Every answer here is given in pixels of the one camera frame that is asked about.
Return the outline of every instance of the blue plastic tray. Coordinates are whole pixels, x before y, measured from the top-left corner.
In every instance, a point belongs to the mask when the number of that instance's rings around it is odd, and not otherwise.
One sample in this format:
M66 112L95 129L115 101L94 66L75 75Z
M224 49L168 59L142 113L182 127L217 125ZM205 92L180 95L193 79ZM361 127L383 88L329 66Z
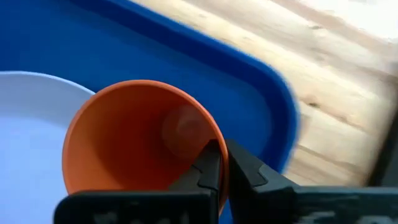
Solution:
M132 79L169 83L279 172L296 137L294 99L273 69L127 0L0 1L0 70L48 73L93 91ZM221 223L229 220L227 206Z

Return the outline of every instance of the wooden surface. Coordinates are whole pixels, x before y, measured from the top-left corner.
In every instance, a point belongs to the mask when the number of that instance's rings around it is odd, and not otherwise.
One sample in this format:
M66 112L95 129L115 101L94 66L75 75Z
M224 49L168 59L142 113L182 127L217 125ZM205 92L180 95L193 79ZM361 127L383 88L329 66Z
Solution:
M302 115L286 177L302 185L364 183L396 109L393 46L342 35L336 30L346 27L323 27L266 0L133 1L283 74Z

